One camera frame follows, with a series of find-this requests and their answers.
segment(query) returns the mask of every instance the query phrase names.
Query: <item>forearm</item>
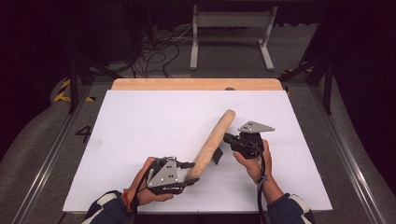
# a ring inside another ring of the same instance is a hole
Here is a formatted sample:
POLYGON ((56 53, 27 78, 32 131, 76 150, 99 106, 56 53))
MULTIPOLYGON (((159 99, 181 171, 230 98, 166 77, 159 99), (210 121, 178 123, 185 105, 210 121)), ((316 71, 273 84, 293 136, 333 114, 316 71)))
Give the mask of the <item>forearm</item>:
POLYGON ((284 193, 277 185, 274 177, 272 175, 268 175, 268 180, 265 180, 262 184, 262 194, 264 195, 267 204, 269 204, 282 197, 284 193))

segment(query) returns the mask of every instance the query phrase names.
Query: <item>silver metal bracket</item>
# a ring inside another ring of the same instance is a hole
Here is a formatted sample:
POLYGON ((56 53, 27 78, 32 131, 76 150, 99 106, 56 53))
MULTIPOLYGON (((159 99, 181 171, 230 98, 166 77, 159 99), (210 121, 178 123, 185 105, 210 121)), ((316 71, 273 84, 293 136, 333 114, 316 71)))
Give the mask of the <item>silver metal bracket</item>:
POLYGON ((238 129, 241 133, 263 133, 263 132, 273 132, 275 128, 260 124, 254 121, 248 121, 246 124, 238 129))
POLYGON ((167 163, 153 176, 154 169, 148 173, 148 187, 158 187, 177 183, 177 161, 175 157, 167 157, 167 163))

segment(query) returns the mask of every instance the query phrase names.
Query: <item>sleeve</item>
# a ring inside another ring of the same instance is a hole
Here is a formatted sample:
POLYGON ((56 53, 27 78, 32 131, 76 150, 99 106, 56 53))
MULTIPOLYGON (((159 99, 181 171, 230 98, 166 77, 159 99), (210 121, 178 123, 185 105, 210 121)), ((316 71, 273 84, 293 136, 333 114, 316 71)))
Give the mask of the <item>sleeve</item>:
POLYGON ((315 223, 309 205, 295 194, 284 194, 267 205, 268 216, 275 224, 315 223))
POLYGON ((121 193, 113 190, 92 203, 82 224, 125 223, 131 220, 132 214, 127 212, 121 193))

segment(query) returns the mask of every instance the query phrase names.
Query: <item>white surface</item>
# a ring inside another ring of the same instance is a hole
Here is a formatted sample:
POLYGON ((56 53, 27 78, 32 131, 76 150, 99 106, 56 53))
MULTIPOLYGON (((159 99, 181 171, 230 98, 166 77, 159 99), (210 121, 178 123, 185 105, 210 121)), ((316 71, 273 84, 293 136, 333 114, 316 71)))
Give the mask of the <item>white surface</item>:
MULTIPOLYGON (((284 192, 313 210, 331 210, 317 167, 284 91, 108 91, 85 149, 65 212, 86 212, 107 191, 122 191, 149 156, 193 161, 227 109, 236 117, 228 133, 249 120, 276 128, 269 141, 273 174, 284 192)), ((256 186, 228 144, 219 165, 210 162, 201 179, 166 203, 141 213, 256 213, 256 186)), ((179 179, 186 171, 179 170, 179 179)))

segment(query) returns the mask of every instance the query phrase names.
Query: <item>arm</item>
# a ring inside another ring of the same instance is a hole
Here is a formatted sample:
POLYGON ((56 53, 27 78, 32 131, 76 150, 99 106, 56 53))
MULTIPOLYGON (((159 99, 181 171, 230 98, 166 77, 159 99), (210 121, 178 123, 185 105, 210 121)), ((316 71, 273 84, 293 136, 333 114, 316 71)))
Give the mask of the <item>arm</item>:
MULTIPOLYGON (((125 223, 133 217, 130 208, 132 199, 138 187, 143 174, 155 161, 155 158, 149 157, 142 169, 137 173, 133 183, 123 193, 116 190, 104 194, 101 198, 92 203, 87 215, 84 217, 83 224, 87 223, 125 223)), ((140 187, 137 194, 138 205, 144 205, 151 202, 164 202, 174 197, 173 194, 155 195, 147 189, 146 181, 140 187)))
MULTIPOLYGON (((263 182, 262 194, 268 204, 268 216, 274 223, 315 223, 309 205, 297 195, 284 194, 277 185, 272 175, 272 158, 268 142, 266 140, 262 141, 265 148, 262 153, 265 160, 265 173, 268 176, 268 180, 263 182)), ((233 155, 239 163, 246 167, 248 175, 257 184, 257 180, 260 179, 261 174, 259 165, 261 162, 260 157, 246 160, 236 151, 233 152, 233 155)))

